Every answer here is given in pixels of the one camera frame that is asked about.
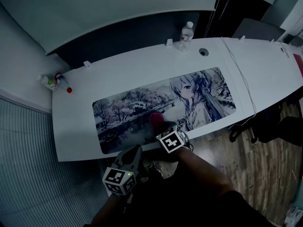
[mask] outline anime girl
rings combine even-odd
[[[170,79],[170,90],[185,104],[185,130],[214,122],[229,114],[211,95],[212,78],[205,71]]]

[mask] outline plastic bottle cap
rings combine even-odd
[[[194,26],[194,24],[193,24],[193,22],[188,21],[186,26],[189,28],[192,28]]]

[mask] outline wooden floor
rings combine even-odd
[[[285,116],[298,117],[297,107],[284,104],[281,119]],[[254,209],[282,225],[298,186],[301,148],[281,139],[252,144],[249,131],[231,143],[229,134],[228,129],[223,129],[191,140],[194,152],[227,174]],[[155,164],[165,178],[177,166],[163,161]]]

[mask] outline white clip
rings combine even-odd
[[[171,47],[172,46],[172,39],[167,39],[166,40],[166,46]]]
[[[91,63],[89,62],[89,61],[84,61],[84,66],[86,67],[86,68],[88,68],[88,67],[90,67],[91,66]]]

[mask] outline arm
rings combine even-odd
[[[127,198],[110,195],[102,209],[95,215],[91,224],[94,226],[114,226],[123,215]]]
[[[214,197],[219,198],[228,191],[235,191],[226,175],[190,150],[179,148],[175,154],[196,181]]]

